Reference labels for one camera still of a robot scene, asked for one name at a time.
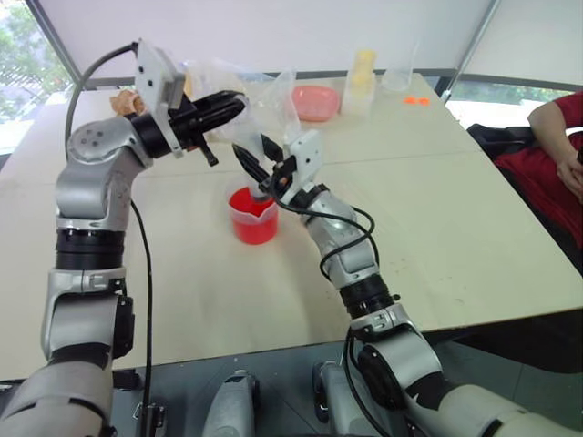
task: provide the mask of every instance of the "person's arm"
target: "person's arm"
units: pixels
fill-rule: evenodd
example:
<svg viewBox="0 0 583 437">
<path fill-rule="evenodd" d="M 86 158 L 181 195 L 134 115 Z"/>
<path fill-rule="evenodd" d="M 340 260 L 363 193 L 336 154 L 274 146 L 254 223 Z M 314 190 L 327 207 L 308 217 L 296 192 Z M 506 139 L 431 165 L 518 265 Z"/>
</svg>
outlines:
<svg viewBox="0 0 583 437">
<path fill-rule="evenodd" d="M 583 203 L 583 165 L 565 133 L 567 124 L 560 107 L 555 102 L 546 103 L 528 116 L 528 122 L 538 144 L 557 163 L 558 177 Z"/>
</svg>

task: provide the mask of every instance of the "person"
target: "person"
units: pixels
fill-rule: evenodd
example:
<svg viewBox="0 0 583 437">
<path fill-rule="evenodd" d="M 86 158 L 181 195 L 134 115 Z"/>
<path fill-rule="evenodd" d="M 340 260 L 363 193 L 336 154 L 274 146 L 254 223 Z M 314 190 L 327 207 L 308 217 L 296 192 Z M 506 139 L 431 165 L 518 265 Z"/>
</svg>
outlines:
<svg viewBox="0 0 583 437">
<path fill-rule="evenodd" d="M 583 91 L 558 98 L 528 117 L 535 146 L 500 155 L 494 164 L 583 275 Z"/>
</svg>

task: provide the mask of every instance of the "red shirt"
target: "red shirt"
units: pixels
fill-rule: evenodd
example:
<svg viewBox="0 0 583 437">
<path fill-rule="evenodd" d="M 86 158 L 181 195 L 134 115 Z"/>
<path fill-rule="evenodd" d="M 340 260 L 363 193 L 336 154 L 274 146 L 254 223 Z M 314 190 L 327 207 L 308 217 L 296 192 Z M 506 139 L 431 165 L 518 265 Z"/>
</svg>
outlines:
<svg viewBox="0 0 583 437">
<path fill-rule="evenodd" d="M 567 128 L 583 127 L 583 91 L 555 100 L 565 118 Z M 575 150 L 583 145 L 583 132 L 569 136 Z M 511 171 L 520 191 L 530 204 L 568 231 L 577 246 L 583 248 L 583 206 L 557 176 L 557 165 L 539 147 L 501 155 L 494 163 Z"/>
</svg>

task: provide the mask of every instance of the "pink bowl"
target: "pink bowl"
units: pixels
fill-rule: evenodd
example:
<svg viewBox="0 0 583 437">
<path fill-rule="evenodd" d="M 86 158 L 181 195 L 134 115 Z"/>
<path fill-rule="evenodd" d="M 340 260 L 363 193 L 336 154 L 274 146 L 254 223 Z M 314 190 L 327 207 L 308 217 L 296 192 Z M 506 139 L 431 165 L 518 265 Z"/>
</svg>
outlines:
<svg viewBox="0 0 583 437">
<path fill-rule="evenodd" d="M 340 106 L 338 93 L 327 86 L 297 86 L 291 98 L 298 117 L 303 121 L 327 121 Z"/>
</svg>

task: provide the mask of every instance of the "beige tabletop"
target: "beige tabletop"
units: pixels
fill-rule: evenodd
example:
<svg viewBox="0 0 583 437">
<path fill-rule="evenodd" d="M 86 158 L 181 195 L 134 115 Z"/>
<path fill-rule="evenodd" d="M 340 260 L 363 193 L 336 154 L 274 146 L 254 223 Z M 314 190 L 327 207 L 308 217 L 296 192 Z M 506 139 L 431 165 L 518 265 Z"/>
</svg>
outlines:
<svg viewBox="0 0 583 437">
<path fill-rule="evenodd" d="M 318 180 L 374 216 L 391 291 L 422 330 L 582 306 L 581 277 L 554 241 L 419 76 L 416 86 L 410 92 L 429 95 L 431 106 L 379 96 L 370 120 L 345 126 L 338 116 L 322 125 L 326 164 Z M 98 103 L 107 103 L 103 94 L 87 93 L 79 122 L 108 115 Z M 52 139 L 62 143 L 64 114 L 63 105 L 46 107 L 0 172 L 0 380 L 44 365 L 39 332 L 55 246 L 48 174 L 64 164 Z M 297 217 L 282 212 L 278 235 L 262 246 L 233 236 L 224 190 L 240 171 L 228 149 L 215 147 L 221 163 L 213 169 L 197 152 L 163 158 L 134 184 L 153 256 L 155 363 L 345 334 L 349 318 Z M 145 258 L 133 218 L 126 247 L 137 325 L 134 350 L 119 368 L 143 365 L 145 356 Z"/>
</svg>

